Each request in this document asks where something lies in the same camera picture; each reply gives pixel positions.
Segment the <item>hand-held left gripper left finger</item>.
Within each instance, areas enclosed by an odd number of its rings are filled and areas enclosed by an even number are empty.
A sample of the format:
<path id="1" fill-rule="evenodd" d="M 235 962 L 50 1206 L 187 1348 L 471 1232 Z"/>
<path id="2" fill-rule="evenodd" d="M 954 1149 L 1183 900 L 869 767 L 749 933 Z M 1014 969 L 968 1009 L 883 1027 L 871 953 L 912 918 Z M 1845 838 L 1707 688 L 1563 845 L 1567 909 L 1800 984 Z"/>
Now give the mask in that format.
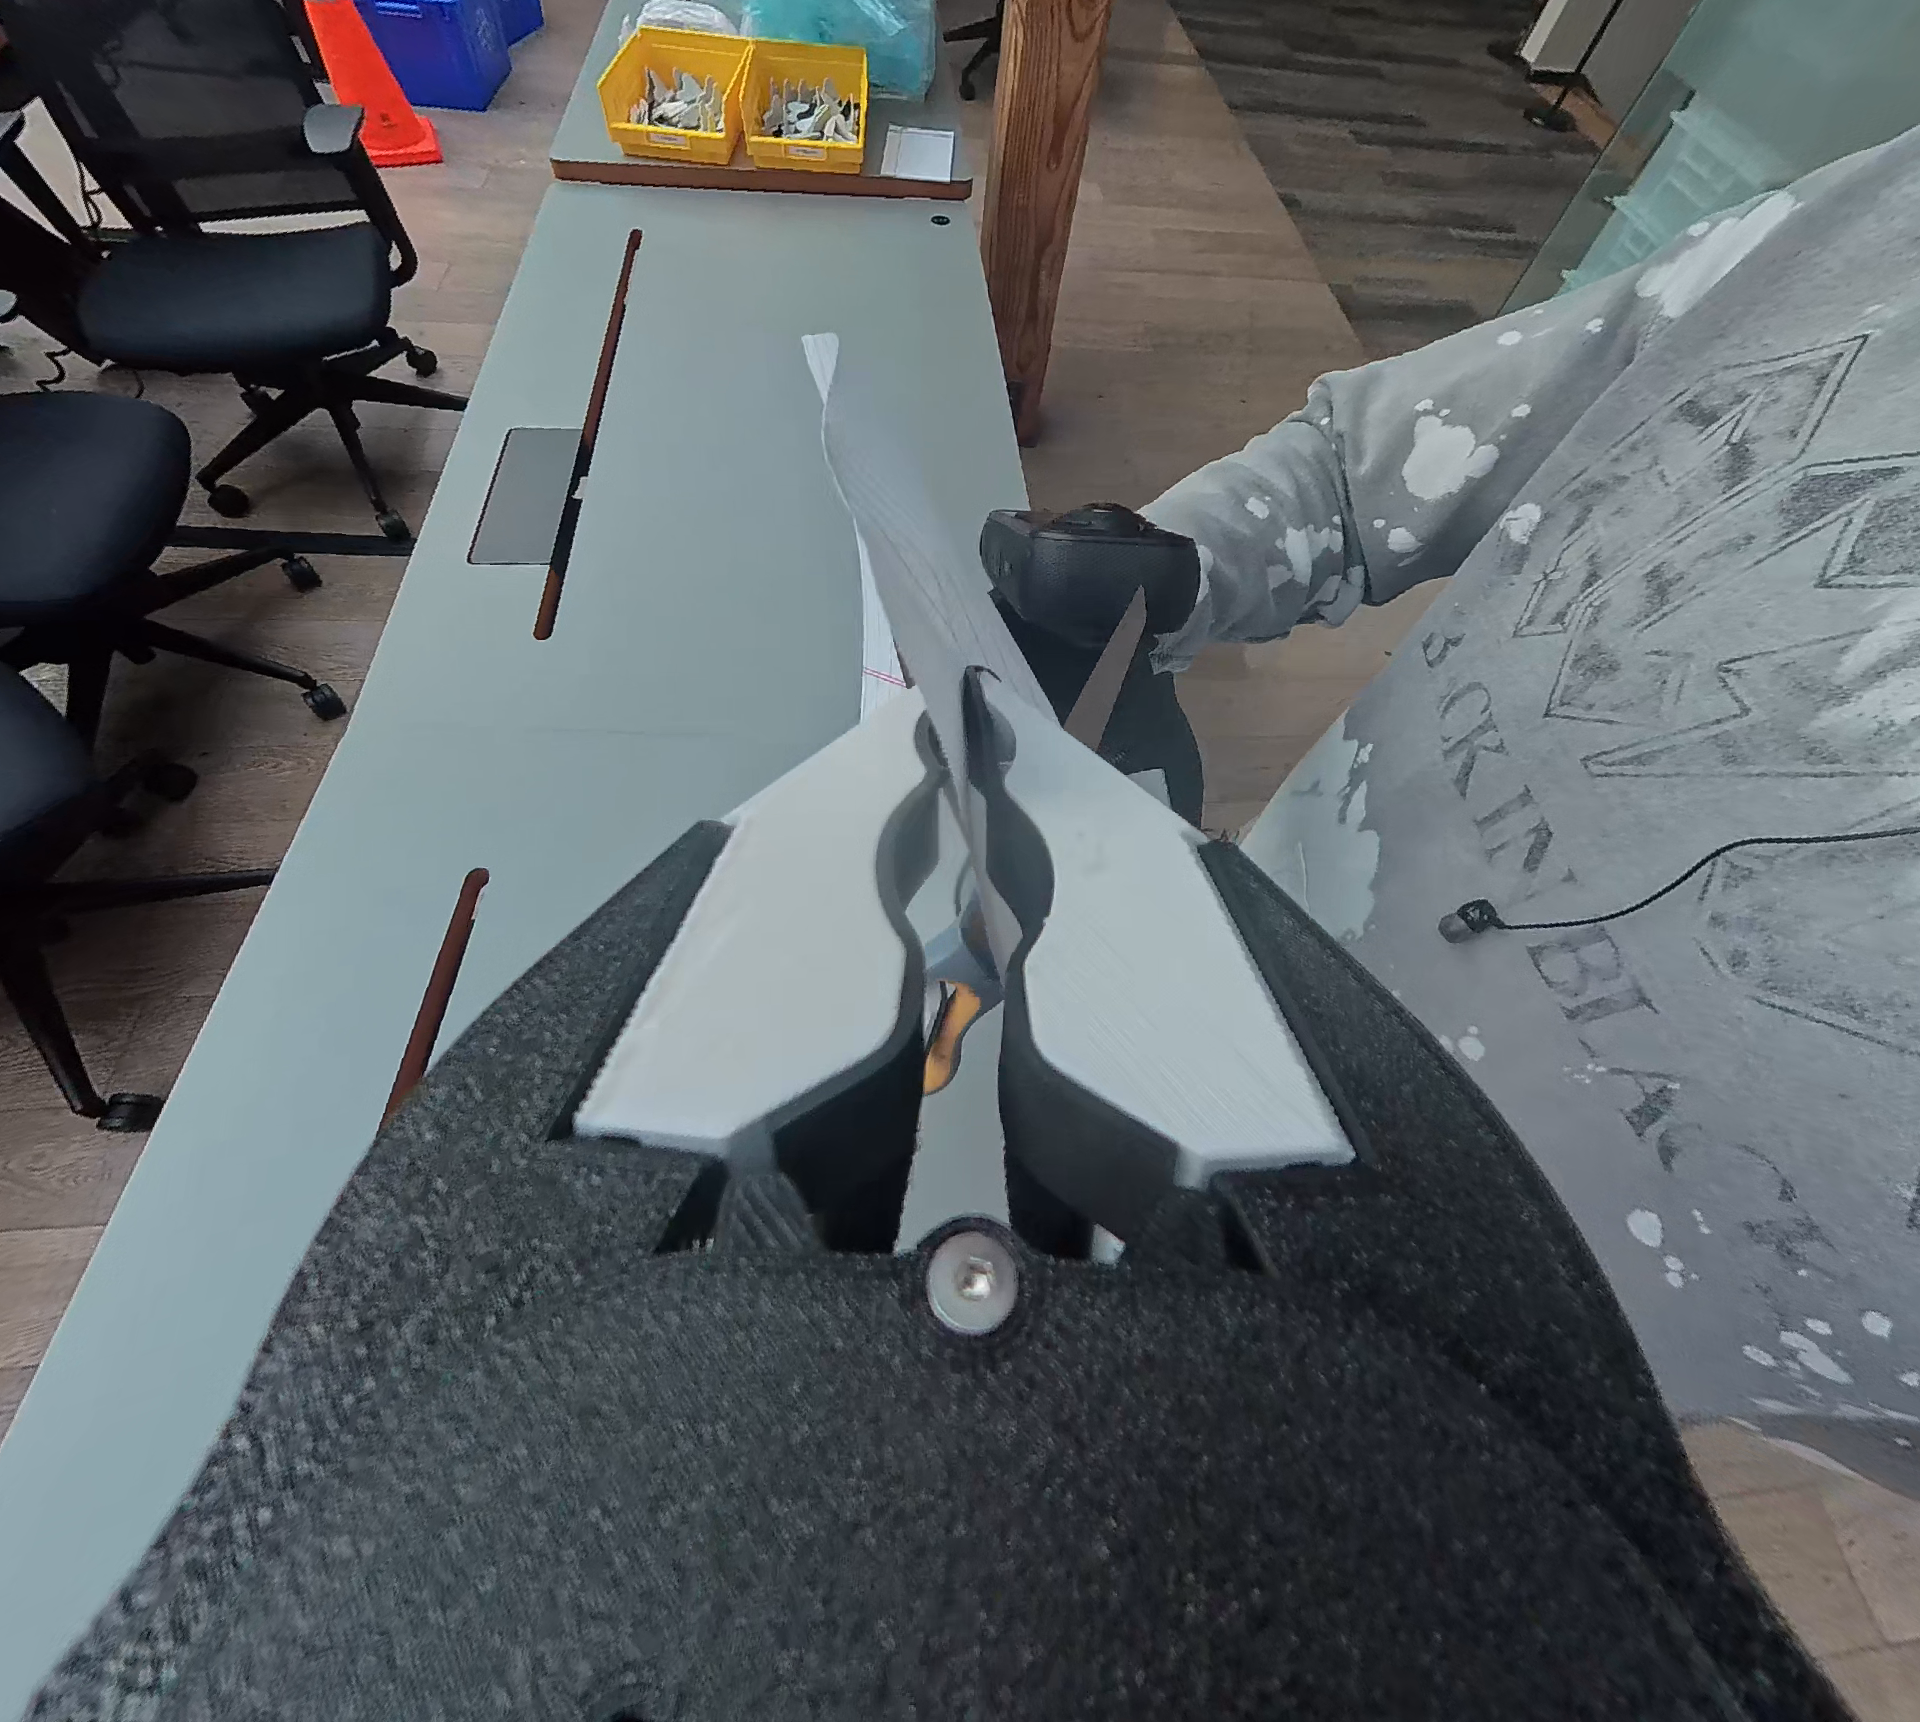
<path id="1" fill-rule="evenodd" d="M 575 1134 L 760 1169 L 909 1051 L 946 782 L 922 699 L 892 697 L 728 813 Z"/>

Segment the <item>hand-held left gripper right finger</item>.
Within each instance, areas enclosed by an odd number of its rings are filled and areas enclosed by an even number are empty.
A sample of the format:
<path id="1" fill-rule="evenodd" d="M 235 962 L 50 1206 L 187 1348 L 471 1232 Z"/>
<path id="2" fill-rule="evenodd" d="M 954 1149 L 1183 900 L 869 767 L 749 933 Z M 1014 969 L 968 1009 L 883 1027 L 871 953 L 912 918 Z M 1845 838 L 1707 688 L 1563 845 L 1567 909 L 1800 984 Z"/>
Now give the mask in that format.
<path id="1" fill-rule="evenodd" d="M 968 845 L 1010 1165 L 1047 1193 L 1169 1193 L 1355 1163 L 1201 832 L 987 673 Z"/>

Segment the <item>grey and yellow scissors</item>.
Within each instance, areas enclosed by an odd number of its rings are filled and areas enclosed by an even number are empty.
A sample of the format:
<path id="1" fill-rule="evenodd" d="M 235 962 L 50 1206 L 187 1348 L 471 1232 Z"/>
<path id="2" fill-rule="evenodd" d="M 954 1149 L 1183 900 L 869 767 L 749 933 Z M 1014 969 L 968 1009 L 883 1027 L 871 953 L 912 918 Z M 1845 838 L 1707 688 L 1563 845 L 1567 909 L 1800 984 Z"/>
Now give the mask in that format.
<path id="1" fill-rule="evenodd" d="M 1088 750 L 1099 750 L 1146 634 L 1149 602 L 1139 586 L 1125 607 L 1088 678 L 1070 704 L 1065 731 Z M 924 1096 L 939 1095 L 956 1076 L 968 1030 L 1000 1001 L 998 974 L 981 899 L 971 872 L 956 895 L 968 895 L 954 923 L 930 945 L 930 974 L 924 991 Z"/>

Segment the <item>lined paper sheet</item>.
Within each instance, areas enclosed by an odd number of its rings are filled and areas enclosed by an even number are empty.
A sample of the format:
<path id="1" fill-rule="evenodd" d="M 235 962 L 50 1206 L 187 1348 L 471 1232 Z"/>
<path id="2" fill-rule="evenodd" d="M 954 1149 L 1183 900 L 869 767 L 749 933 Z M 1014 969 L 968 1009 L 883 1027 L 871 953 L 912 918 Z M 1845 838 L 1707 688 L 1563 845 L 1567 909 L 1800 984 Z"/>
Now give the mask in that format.
<path id="1" fill-rule="evenodd" d="M 1004 974 L 1022 926 L 990 875 L 990 811 L 981 780 L 998 780 L 994 718 L 973 677 L 1058 726 L 1033 666 L 1007 629 L 981 558 L 948 528 L 918 452 L 877 413 L 871 382 L 839 335 L 804 335 L 823 401 L 828 469 L 875 576 L 892 641 L 918 688 L 951 785 L 973 869 L 973 891 L 992 967 Z"/>

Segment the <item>yellow parts bin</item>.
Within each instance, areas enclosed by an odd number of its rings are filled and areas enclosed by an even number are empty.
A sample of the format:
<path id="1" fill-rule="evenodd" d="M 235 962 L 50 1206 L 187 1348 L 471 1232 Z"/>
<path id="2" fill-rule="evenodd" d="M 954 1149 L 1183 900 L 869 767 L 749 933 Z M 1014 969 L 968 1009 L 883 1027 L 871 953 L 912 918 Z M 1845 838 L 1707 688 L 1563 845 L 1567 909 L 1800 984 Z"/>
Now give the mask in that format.
<path id="1" fill-rule="evenodd" d="M 741 85 L 749 164 L 775 175 L 863 175 L 869 97 L 864 49 L 753 39 Z"/>
<path id="2" fill-rule="evenodd" d="M 750 54 L 738 34 L 637 27 L 594 85 L 608 140 L 628 158 L 731 166 L 742 149 Z"/>

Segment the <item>person's grey splattered sweatshirt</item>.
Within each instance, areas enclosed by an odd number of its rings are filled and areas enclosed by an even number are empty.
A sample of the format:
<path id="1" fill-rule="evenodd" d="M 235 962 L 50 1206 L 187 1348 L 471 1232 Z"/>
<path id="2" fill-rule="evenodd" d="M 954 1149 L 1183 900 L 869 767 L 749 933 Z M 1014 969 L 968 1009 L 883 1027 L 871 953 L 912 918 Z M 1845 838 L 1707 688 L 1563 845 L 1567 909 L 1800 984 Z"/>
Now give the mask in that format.
<path id="1" fill-rule="evenodd" d="M 1916 133 L 1508 318 L 1538 463 L 1247 849 L 1676 1416 L 1916 1496 Z"/>

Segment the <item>teal plastic bag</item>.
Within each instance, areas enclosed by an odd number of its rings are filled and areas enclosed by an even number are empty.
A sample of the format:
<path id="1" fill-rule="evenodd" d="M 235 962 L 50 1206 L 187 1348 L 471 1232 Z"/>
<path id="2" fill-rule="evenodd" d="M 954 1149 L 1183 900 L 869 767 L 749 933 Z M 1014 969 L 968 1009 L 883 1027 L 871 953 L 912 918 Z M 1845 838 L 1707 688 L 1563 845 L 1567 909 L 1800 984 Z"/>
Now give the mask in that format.
<path id="1" fill-rule="evenodd" d="M 939 0 L 716 0 L 754 39 L 863 49 L 877 95 L 921 102 L 940 66 Z"/>

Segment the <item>orange traffic cone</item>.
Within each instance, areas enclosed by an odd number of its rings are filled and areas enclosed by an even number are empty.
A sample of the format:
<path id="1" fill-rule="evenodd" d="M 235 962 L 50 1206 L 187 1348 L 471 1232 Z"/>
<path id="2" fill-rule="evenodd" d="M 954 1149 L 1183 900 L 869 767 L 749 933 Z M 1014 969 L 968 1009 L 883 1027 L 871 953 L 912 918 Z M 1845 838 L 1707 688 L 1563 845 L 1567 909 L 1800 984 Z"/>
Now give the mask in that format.
<path id="1" fill-rule="evenodd" d="M 303 0 L 327 81 L 342 108 L 360 111 L 359 143 L 380 170 L 432 169 L 444 150 L 414 111 L 353 0 Z"/>

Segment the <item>black mesh office chair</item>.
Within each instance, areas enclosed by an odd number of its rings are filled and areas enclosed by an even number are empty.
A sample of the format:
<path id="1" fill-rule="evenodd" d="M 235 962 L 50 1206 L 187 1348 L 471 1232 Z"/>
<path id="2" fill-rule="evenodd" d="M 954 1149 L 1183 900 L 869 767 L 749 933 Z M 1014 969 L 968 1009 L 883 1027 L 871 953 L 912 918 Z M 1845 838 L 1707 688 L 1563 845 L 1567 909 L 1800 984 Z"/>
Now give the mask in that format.
<path id="1" fill-rule="evenodd" d="M 418 252 L 362 145 L 365 112 L 325 98 L 283 0 L 2 0 L 23 79 L 124 232 L 76 292 L 72 345 L 144 374 L 228 377 L 248 424 L 199 472 L 231 474 L 313 414 L 341 436 L 385 555 L 414 534 L 369 460 L 359 404 L 454 413 L 404 385 L 439 356 L 392 323 Z"/>

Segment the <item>wooden post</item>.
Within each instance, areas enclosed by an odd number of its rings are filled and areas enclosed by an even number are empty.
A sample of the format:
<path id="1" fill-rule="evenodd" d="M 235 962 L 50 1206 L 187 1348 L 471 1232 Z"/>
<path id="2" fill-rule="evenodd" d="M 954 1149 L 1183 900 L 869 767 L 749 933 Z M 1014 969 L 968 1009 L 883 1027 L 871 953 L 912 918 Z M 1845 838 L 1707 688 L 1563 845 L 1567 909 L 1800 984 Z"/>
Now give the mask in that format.
<path id="1" fill-rule="evenodd" d="M 979 254 L 1021 447 L 1041 438 L 1055 320 L 1114 0 L 1004 0 Z"/>

